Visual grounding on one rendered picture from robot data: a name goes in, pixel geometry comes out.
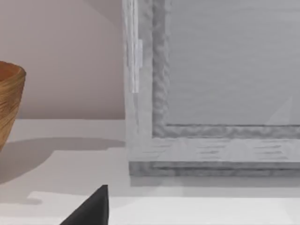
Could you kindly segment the brown woven basket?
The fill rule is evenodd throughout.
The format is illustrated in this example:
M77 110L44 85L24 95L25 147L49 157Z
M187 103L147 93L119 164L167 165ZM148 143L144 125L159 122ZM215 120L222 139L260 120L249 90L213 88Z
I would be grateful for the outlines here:
M0 152L7 142L19 110L25 77L23 67L0 61Z

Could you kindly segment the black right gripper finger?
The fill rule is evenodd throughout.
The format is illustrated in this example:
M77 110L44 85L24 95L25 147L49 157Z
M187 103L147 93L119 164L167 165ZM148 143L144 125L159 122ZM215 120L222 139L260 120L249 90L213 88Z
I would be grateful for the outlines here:
M108 185L102 185L59 225L109 225Z

